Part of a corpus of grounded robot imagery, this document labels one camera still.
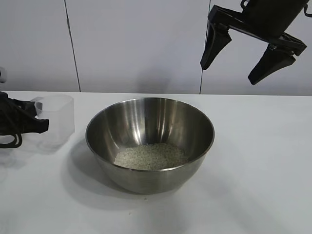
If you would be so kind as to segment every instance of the rice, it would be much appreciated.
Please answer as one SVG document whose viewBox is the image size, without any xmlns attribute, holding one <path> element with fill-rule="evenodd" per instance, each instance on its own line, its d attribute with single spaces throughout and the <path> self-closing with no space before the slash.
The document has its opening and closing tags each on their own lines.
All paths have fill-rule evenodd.
<svg viewBox="0 0 312 234">
<path fill-rule="evenodd" d="M 117 154 L 114 164 L 137 170 L 160 170 L 176 167 L 187 161 L 188 158 L 182 149 L 171 144 L 159 143 L 126 148 Z"/>
</svg>

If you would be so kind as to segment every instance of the metal bowl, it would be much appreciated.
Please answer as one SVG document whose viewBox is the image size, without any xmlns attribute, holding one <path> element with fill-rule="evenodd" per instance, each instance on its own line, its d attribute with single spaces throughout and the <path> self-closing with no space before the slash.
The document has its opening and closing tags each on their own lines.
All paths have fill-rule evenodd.
<svg viewBox="0 0 312 234">
<path fill-rule="evenodd" d="M 103 171 L 116 184 L 140 194 L 181 186 L 200 167 L 215 137 L 207 116 L 186 103 L 156 97 L 116 103 L 89 123 L 86 141 Z M 114 165 L 118 152 L 144 144 L 173 144 L 189 156 L 183 165 L 157 171 Z"/>
</svg>

